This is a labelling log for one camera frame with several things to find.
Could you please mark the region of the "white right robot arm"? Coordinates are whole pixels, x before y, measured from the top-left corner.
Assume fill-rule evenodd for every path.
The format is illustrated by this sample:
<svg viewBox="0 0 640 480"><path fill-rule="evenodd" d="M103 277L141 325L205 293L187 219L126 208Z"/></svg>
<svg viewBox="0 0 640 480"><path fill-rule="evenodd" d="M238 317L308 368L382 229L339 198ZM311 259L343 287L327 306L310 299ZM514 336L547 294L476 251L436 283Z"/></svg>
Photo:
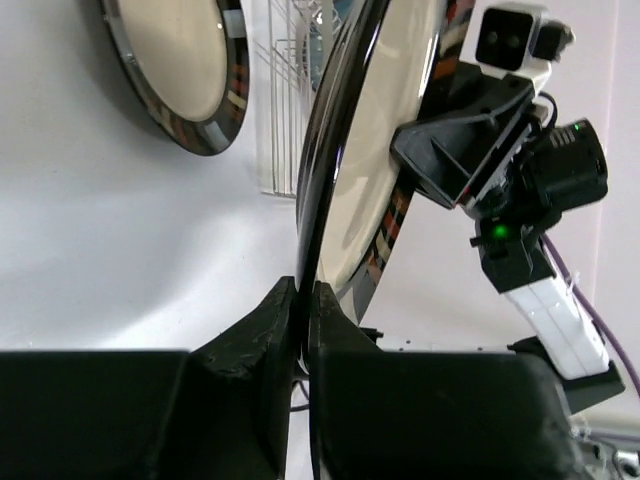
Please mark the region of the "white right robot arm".
<svg viewBox="0 0 640 480"><path fill-rule="evenodd" d="M578 413L624 383L547 231L606 196L608 168L592 124L557 125L537 96L530 78L461 63L444 107L400 126L390 149L421 195L473 219L485 276L533 329L511 350L546 361Z"/></svg>

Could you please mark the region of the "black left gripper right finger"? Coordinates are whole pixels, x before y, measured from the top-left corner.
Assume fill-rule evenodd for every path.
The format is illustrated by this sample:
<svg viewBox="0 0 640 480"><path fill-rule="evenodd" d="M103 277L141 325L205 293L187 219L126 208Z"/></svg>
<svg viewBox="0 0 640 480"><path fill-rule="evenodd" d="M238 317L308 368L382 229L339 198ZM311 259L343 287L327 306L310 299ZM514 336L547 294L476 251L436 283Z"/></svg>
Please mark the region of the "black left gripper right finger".
<svg viewBox="0 0 640 480"><path fill-rule="evenodd" d="M317 283L310 443L318 479L582 479L560 384L531 355L390 352Z"/></svg>

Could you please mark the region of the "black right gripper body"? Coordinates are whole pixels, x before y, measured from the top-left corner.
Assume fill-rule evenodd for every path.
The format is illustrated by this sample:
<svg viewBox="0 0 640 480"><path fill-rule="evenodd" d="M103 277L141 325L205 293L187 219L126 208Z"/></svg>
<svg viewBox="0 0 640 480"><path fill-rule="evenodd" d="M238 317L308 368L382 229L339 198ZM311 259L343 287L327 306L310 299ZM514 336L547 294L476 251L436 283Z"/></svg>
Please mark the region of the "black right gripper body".
<svg viewBox="0 0 640 480"><path fill-rule="evenodd" d="M551 63L533 59L516 75L532 81L534 96L546 98L552 112L547 123L537 118L534 104L522 114L527 135L513 141L496 179L467 206L467 213L477 217L482 240L534 240L564 212L599 202L608 193L605 154L591 122L556 124L555 100L542 90Z"/></svg>

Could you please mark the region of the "dark blue blossom plate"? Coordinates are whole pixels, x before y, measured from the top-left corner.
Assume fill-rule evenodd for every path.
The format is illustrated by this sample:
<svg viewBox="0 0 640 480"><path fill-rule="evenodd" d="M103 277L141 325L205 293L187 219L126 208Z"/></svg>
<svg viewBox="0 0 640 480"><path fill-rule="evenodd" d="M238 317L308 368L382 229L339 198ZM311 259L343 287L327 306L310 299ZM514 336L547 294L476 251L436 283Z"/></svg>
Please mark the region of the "dark blue blossom plate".
<svg viewBox="0 0 640 480"><path fill-rule="evenodd" d="M296 54L301 77L316 93L333 47L353 1L309 1L297 30Z"/></svg>

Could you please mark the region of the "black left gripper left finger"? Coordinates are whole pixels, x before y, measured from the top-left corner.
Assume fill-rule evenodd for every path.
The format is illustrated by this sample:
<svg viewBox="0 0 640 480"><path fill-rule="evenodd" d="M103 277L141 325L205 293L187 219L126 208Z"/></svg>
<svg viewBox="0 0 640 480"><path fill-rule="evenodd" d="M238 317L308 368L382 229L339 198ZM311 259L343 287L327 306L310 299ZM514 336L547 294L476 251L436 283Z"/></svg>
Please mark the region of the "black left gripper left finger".
<svg viewBox="0 0 640 480"><path fill-rule="evenodd" d="M294 282L199 349L1 355L5 479L280 479Z"/></svg>

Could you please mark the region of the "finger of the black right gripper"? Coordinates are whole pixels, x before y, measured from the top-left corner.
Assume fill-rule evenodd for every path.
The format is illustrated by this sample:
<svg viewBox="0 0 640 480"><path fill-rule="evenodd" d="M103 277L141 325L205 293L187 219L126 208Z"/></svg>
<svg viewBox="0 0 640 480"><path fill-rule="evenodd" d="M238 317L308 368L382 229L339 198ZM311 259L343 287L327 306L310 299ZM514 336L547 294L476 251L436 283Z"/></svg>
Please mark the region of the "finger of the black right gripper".
<svg viewBox="0 0 640 480"><path fill-rule="evenodd" d="M390 151L427 198L446 209L472 205L502 175L530 132L531 79L498 79L465 63L445 110L397 128Z"/></svg>

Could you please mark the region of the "brown rim cream plate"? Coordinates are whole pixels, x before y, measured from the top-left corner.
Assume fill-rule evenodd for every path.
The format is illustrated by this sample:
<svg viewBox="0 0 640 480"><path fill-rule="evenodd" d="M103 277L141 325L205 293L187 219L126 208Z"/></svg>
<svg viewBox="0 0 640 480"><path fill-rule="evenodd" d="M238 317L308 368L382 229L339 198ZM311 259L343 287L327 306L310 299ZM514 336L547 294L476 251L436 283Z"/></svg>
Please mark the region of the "brown rim cream plate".
<svg viewBox="0 0 640 480"><path fill-rule="evenodd" d="M356 1L334 38L296 199L294 331L313 402L319 304L358 330L412 199L390 154L393 134L444 109L473 10L471 1Z"/></svg>
<svg viewBox="0 0 640 480"><path fill-rule="evenodd" d="M176 144L200 156L227 150L250 92L239 1L102 1L112 45L137 97Z"/></svg>

